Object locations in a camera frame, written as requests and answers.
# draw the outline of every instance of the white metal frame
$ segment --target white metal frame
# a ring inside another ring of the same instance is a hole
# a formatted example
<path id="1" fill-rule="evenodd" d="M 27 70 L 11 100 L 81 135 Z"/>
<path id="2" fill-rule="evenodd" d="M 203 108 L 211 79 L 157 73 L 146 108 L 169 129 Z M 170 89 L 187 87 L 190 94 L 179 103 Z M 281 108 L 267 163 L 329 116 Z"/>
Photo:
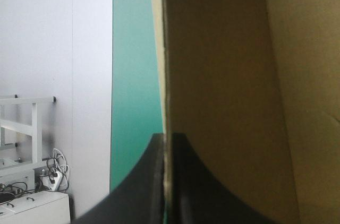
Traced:
<path id="1" fill-rule="evenodd" d="M 0 96 L 0 99 L 7 99 L 7 98 L 17 98 L 17 95 L 12 96 Z M 1 114 L 4 112 L 4 106 L 0 106 L 0 118 Z M 8 143 L 6 144 L 5 141 L 5 129 L 0 127 L 0 151 L 1 150 L 8 150 L 15 148 L 14 143 Z"/>
<path id="2" fill-rule="evenodd" d="M 10 120 L 1 119 L 0 117 L 0 129 L 3 138 L 4 129 L 12 130 L 21 134 L 25 134 L 32 137 L 32 162 L 19 163 L 15 166 L 6 167 L 0 169 L 0 177 L 17 172 L 43 167 L 46 165 L 46 161 L 43 161 L 42 149 L 43 149 L 43 130 L 41 126 L 41 108 L 40 104 L 54 103 L 55 97 L 49 98 L 0 98 L 0 110 L 3 110 L 2 106 L 5 105 L 21 105 L 31 104 L 32 106 L 32 125 L 21 124 L 12 122 Z"/>

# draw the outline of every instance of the black curved object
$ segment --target black curved object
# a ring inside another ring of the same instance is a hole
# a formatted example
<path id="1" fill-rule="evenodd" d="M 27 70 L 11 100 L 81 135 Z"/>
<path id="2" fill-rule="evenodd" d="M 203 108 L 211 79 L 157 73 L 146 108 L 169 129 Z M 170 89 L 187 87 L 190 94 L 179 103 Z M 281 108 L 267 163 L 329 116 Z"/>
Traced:
<path id="1" fill-rule="evenodd" d="M 73 224 L 161 224 L 164 216 L 164 140 L 155 134 L 130 174 Z"/>
<path id="2" fill-rule="evenodd" d="M 184 134 L 173 135 L 171 224 L 270 224 L 226 189 L 205 167 Z"/>

